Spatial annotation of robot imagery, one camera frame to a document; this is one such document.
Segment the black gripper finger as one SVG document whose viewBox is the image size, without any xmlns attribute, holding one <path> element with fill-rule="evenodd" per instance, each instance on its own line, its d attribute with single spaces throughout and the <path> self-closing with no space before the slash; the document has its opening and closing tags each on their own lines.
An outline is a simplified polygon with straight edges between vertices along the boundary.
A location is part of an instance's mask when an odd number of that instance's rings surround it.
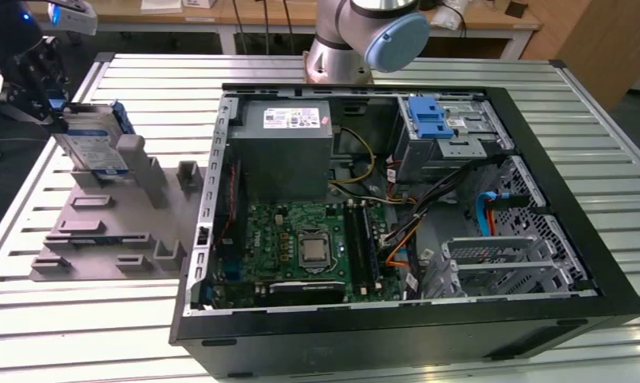
<svg viewBox="0 0 640 383">
<path fill-rule="evenodd" d="M 20 85 L 7 82 L 0 74 L 0 113 L 23 122 L 45 124 L 48 112 L 43 104 Z"/>
<path fill-rule="evenodd" d="M 68 75 L 59 52 L 60 39 L 44 36 L 19 58 L 19 71 L 29 99 L 29 115 L 49 132 L 67 132 L 63 110 L 68 104 Z"/>
</svg>

